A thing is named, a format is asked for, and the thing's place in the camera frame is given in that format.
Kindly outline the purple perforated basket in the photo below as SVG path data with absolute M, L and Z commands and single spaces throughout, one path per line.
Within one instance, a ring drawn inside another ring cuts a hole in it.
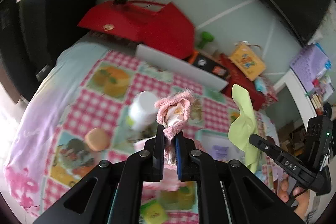
M 290 62 L 290 68 L 309 93 L 314 89 L 314 83 L 331 69 L 331 61 L 322 47 L 315 43 L 304 46 Z

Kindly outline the white medicine bottle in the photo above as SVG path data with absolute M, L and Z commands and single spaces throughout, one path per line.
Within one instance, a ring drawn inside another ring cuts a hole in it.
M 158 110 L 154 104 L 157 100 L 157 96 L 148 91 L 140 92 L 133 98 L 126 119 L 133 131 L 143 132 L 156 121 Z

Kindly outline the dark red carton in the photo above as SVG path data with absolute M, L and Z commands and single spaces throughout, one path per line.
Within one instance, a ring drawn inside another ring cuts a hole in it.
M 249 92 L 251 98 L 252 106 L 254 110 L 258 111 L 260 109 L 267 109 L 272 104 L 278 102 L 277 94 L 273 88 L 270 80 L 261 76 L 261 79 L 266 85 L 267 95 L 264 95 L 262 92 L 257 91 L 254 82 L 251 82 L 243 72 L 223 53 L 220 55 L 221 64 L 226 67 L 230 73 L 228 78 L 228 85 L 222 90 L 222 93 L 228 97 L 232 97 L 232 87 L 234 84 L 238 84 L 241 87 L 245 88 Z

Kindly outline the yellow handled gift box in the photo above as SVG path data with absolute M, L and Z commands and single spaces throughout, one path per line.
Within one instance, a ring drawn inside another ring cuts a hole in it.
M 266 70 L 264 61 L 255 49 L 258 49 L 260 53 L 263 52 L 263 48 L 257 44 L 238 42 L 228 57 L 251 82 Z

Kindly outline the light green cloth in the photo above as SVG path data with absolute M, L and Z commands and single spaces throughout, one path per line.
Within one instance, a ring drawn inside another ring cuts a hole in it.
M 258 169 L 260 152 L 249 142 L 252 134 L 258 133 L 257 119 L 248 91 L 238 84 L 232 86 L 232 99 L 240 114 L 229 127 L 228 139 L 245 153 L 245 166 L 255 173 Z

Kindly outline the white foam board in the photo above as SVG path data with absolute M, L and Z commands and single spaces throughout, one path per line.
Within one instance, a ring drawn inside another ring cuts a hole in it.
M 143 44 L 139 44 L 136 47 L 135 56 L 151 65 L 178 73 L 217 92 L 222 91 L 228 85 L 226 80 Z

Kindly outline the checkered picture tablecloth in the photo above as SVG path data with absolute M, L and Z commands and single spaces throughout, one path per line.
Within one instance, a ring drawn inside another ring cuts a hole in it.
M 134 143 L 155 133 L 154 124 L 144 133 L 127 124 L 138 93 L 165 98 L 184 90 L 195 98 L 184 135 L 195 139 L 201 129 L 228 134 L 239 116 L 230 97 L 101 44 L 75 44 L 59 56 L 23 114 L 5 167 L 11 196 L 38 217 L 99 160 L 123 161 L 134 152 Z M 110 137 L 108 148 L 100 152 L 84 140 L 94 128 Z

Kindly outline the beige round sponge puff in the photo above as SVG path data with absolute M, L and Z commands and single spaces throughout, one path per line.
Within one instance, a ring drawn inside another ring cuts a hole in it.
M 110 143 L 109 135 L 101 128 L 90 130 L 84 137 L 87 146 L 94 152 L 100 152 L 108 148 Z

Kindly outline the black cabinet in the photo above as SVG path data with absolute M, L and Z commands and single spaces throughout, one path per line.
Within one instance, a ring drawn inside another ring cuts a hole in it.
M 78 26 L 97 0 L 1 0 L 1 62 L 30 100 L 60 53 L 76 43 Z

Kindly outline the black orange box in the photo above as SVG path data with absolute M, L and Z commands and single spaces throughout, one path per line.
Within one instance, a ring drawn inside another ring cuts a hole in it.
M 230 72 L 226 67 L 201 51 L 193 51 L 193 54 L 188 58 L 188 63 L 221 79 L 226 80 L 230 77 Z

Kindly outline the white teal-edged tray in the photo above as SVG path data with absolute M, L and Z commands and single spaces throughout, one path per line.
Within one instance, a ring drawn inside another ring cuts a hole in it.
M 245 152 L 228 139 L 227 133 L 201 129 L 195 133 L 195 139 L 215 160 L 229 162 L 235 159 L 245 163 Z

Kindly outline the green tissue pack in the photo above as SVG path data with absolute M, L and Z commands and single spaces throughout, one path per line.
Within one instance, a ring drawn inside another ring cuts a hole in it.
M 143 221 L 148 224 L 161 224 L 169 219 L 164 208 L 157 200 L 150 200 L 142 204 L 140 214 Z

